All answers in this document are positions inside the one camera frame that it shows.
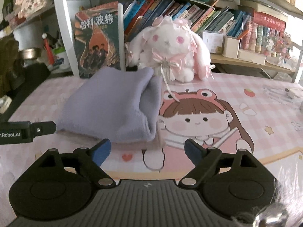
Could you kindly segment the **pink checkered cartoon desk mat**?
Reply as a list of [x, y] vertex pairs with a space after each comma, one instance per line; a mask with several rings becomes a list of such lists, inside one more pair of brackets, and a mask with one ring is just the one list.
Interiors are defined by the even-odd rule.
[[[9, 122], [59, 119], [84, 79], [43, 82]], [[299, 85], [215, 74], [162, 84], [157, 124], [165, 146], [116, 144], [96, 188], [75, 169], [75, 149], [103, 139], [57, 131], [1, 145], [1, 226], [302, 226], [302, 112], [285, 89]], [[195, 166], [184, 143], [222, 151], [200, 187], [179, 181]]]

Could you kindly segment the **cream desk organizer box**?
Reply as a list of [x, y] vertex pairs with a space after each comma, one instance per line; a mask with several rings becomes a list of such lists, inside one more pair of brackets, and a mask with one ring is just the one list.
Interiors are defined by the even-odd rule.
[[234, 37], [225, 36], [222, 55], [226, 58], [237, 58], [239, 45], [240, 40]]

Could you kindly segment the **white charger adapter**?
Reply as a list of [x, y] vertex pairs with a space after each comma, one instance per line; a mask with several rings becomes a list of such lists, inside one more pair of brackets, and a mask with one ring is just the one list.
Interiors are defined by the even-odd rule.
[[303, 89], [301, 88], [285, 89], [285, 91], [287, 92], [287, 96], [291, 99], [303, 98]]

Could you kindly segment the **white pen holder jar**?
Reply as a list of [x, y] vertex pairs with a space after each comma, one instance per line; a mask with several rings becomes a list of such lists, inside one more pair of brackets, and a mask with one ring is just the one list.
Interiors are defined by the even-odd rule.
[[64, 47], [55, 48], [52, 52], [54, 55], [54, 67], [59, 67], [61, 70], [66, 70], [70, 67], [70, 63]]

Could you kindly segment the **purple and tan fleece garment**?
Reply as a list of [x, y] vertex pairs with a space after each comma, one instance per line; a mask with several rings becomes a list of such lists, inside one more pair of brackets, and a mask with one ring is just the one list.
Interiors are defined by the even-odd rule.
[[64, 103], [57, 131], [162, 148], [157, 124], [162, 94], [162, 78], [154, 76], [152, 68], [135, 72], [102, 68]]

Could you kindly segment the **red tassel charm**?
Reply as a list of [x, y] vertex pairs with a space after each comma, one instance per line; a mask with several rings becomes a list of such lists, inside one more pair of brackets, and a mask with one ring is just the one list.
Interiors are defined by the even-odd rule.
[[43, 38], [43, 41], [44, 41], [44, 47], [45, 47], [46, 52], [47, 52], [49, 64], [53, 65], [54, 64], [54, 57], [53, 57], [52, 50], [50, 48], [50, 45], [49, 45], [49, 42], [48, 42], [48, 39], [47, 39], [47, 34], [43, 33], [42, 38]]

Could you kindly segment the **row of books on shelf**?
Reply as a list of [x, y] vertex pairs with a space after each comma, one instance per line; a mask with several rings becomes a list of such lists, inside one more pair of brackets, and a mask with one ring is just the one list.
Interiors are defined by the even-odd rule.
[[249, 31], [245, 38], [251, 34], [250, 26], [261, 26], [266, 28], [263, 32], [283, 32], [286, 22], [265, 12], [258, 12], [253, 7], [239, 6], [239, 9], [231, 9], [229, 6], [216, 10], [213, 6], [200, 8], [196, 4], [179, 3], [174, 0], [137, 0], [133, 6], [132, 13], [137, 12], [129, 22], [124, 33], [126, 36], [125, 48], [129, 49], [129, 43], [140, 31], [150, 27], [158, 17], [170, 16], [172, 20], [187, 20], [189, 27], [196, 34], [202, 31], [221, 32], [227, 27], [228, 36], [238, 38]]

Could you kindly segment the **Harry Potter book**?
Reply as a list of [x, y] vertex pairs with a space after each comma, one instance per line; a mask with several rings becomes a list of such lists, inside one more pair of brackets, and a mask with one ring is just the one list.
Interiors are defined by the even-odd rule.
[[120, 5], [114, 1], [74, 15], [74, 51], [80, 78], [88, 79], [103, 67], [121, 70]]

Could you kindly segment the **metal bowl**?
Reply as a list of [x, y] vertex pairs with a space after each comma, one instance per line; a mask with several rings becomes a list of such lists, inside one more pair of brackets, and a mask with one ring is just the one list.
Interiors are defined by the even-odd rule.
[[42, 49], [40, 48], [28, 48], [21, 50], [19, 52], [19, 57], [23, 60], [28, 59], [38, 59], [42, 54]]

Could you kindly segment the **white pink plush bunny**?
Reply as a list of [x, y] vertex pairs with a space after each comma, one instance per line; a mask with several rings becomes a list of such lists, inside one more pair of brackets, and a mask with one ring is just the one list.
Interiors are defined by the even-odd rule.
[[203, 39], [191, 30], [187, 19], [160, 16], [125, 45], [126, 65], [152, 68], [165, 85], [204, 80], [215, 66]]

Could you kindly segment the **olive green jacket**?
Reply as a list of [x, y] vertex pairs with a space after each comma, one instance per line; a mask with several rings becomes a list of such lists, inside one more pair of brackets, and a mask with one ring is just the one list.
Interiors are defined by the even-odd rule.
[[25, 82], [24, 61], [19, 56], [19, 42], [13, 34], [1, 38], [1, 97]]

